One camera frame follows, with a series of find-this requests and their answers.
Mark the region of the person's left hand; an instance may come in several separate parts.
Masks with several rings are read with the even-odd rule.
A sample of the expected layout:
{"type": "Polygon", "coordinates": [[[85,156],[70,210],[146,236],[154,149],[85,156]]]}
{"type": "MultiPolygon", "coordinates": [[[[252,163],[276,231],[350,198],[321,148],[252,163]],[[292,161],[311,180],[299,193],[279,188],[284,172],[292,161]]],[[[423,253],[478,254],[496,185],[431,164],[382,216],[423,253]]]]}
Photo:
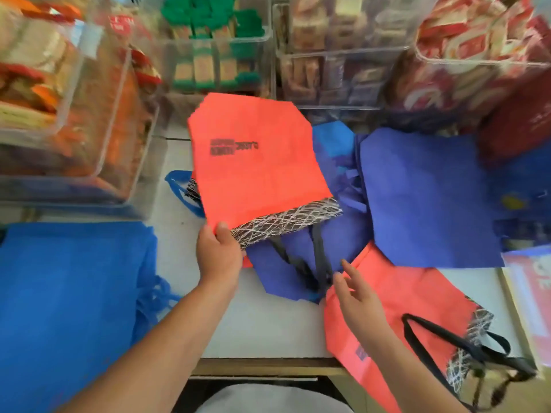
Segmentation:
{"type": "Polygon", "coordinates": [[[237,241],[236,246],[220,245],[215,228],[205,224],[199,230],[196,242],[199,284],[203,288],[235,292],[244,255],[237,241]]]}

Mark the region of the person's right hand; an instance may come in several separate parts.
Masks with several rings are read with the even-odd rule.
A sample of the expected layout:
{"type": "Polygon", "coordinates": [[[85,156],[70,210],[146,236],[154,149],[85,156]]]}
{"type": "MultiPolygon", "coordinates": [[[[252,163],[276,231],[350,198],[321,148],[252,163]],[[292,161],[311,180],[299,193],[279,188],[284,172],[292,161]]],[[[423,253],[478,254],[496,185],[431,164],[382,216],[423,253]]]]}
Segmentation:
{"type": "Polygon", "coordinates": [[[341,260],[343,273],[352,279],[352,302],[347,310],[342,310],[343,318],[350,331],[362,347],[371,347],[385,342],[391,328],[387,322],[382,303],[377,293],[362,277],[362,274],[346,260],[341,260]]]}

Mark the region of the orange tote bag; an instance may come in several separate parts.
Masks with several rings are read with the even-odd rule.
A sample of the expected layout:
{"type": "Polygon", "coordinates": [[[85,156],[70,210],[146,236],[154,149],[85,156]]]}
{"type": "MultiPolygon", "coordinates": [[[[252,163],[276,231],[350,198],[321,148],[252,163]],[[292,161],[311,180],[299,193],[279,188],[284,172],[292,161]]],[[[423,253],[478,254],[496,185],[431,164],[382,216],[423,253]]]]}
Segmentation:
{"type": "Polygon", "coordinates": [[[484,413],[500,405],[510,384],[534,379],[535,364],[511,356],[507,339],[489,331],[493,314],[435,268],[394,266],[369,243],[352,266],[378,294],[391,329],[453,396],[470,373],[472,402],[484,413]]]}
{"type": "Polygon", "coordinates": [[[312,302],[333,274],[324,224],[343,214],[320,169],[313,128],[291,102],[209,93],[187,121],[205,220],[225,222],[253,261],[265,245],[290,267],[312,302]]]}

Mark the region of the person's right forearm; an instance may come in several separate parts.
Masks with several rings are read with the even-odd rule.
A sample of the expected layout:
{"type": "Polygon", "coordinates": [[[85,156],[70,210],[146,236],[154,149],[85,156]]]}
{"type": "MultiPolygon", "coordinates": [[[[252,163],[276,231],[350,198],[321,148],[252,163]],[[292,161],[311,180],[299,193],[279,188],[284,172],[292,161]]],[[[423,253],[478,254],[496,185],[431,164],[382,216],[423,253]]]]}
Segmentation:
{"type": "Polygon", "coordinates": [[[402,413],[470,413],[391,329],[368,333],[360,342],[402,413]]]}

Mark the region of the person's left forearm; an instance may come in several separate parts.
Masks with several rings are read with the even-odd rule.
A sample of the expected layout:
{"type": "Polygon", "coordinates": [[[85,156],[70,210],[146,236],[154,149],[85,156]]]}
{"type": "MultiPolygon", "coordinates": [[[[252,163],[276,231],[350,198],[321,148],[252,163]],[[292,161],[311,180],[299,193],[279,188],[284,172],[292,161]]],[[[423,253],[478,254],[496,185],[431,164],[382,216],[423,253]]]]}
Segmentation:
{"type": "Polygon", "coordinates": [[[201,279],[139,343],[59,413],[171,413],[238,288],[201,279]]]}

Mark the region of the purple-blue fabric bag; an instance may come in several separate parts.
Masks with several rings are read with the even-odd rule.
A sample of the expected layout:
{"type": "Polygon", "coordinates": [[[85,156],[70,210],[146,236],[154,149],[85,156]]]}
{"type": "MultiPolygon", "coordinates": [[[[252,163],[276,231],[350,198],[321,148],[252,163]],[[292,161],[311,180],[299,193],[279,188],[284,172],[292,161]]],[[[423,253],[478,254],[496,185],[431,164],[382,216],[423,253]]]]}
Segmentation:
{"type": "Polygon", "coordinates": [[[319,303],[341,271],[373,239],[364,182],[359,173],[359,140],[341,121],[313,126],[313,148],[342,214],[313,227],[255,243],[246,250],[269,294],[319,303]]]}
{"type": "Polygon", "coordinates": [[[374,241],[391,263],[504,266],[472,135],[445,138],[383,127],[360,142],[359,158],[374,241]]]}

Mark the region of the bright blue fabric bag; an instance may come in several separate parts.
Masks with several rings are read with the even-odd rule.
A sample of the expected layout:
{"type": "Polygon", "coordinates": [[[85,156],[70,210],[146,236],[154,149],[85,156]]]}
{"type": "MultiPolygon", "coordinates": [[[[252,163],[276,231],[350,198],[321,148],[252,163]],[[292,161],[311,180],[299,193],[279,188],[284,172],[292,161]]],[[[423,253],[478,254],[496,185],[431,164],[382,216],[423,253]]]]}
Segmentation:
{"type": "Polygon", "coordinates": [[[143,222],[22,222],[0,239],[0,413],[51,413],[179,297],[143,222]]]}
{"type": "Polygon", "coordinates": [[[164,180],[185,208],[193,215],[202,219],[205,218],[201,196],[193,171],[172,170],[165,176],[164,180]]]}

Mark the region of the person's white shirt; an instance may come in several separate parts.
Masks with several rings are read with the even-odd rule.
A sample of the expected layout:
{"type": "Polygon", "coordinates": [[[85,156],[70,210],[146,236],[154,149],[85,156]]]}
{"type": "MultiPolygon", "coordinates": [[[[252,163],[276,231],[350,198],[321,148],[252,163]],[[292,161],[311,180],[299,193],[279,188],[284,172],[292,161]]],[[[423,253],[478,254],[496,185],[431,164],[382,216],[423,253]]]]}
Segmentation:
{"type": "Polygon", "coordinates": [[[235,384],[206,400],[196,413],[354,413],[316,391],[272,384],[235,384]]]}

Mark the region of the pink and red box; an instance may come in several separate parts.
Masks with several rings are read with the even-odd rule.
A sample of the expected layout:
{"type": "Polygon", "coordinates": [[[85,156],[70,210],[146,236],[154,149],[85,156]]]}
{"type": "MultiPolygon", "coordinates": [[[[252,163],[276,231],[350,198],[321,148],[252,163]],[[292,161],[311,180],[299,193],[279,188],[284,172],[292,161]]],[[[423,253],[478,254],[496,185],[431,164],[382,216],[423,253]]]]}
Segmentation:
{"type": "Polygon", "coordinates": [[[512,250],[501,256],[535,361],[551,369],[551,244],[512,250]]]}

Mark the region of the dark blue bag, yellow mark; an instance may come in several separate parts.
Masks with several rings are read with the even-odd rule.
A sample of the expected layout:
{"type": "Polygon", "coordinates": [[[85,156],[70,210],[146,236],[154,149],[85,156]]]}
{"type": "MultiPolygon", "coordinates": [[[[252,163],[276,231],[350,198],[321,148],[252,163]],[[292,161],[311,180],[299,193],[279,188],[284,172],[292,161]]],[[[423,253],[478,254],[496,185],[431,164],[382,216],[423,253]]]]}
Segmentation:
{"type": "Polygon", "coordinates": [[[551,246],[551,138],[491,166],[488,188],[502,252],[551,246]]]}

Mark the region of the dark red fabric bag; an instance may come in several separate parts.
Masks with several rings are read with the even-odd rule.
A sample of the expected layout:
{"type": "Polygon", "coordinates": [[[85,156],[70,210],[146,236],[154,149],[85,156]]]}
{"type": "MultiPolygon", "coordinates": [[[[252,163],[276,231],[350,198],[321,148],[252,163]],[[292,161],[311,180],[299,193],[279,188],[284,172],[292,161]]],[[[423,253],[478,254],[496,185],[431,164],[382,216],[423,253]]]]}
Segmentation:
{"type": "Polygon", "coordinates": [[[500,166],[551,138],[551,68],[521,85],[478,131],[484,166],[500,166]]]}

